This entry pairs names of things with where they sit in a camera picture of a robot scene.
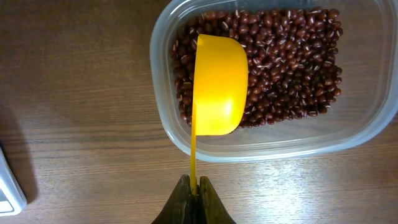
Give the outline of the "yellow measuring scoop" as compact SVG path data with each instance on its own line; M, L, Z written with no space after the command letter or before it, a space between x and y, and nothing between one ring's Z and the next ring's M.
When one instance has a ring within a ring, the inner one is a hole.
M220 136L241 122L248 90L248 60L234 39L200 34L193 80L190 188L197 194L197 136Z

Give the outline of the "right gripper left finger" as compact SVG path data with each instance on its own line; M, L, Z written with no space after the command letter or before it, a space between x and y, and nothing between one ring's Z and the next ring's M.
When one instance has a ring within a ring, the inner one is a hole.
M194 223L193 208L190 177L184 174L152 224L192 224Z

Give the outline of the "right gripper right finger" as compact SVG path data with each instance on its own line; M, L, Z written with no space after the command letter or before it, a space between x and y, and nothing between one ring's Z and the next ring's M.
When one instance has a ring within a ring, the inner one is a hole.
M236 224L224 207L208 177L200 177L197 223Z

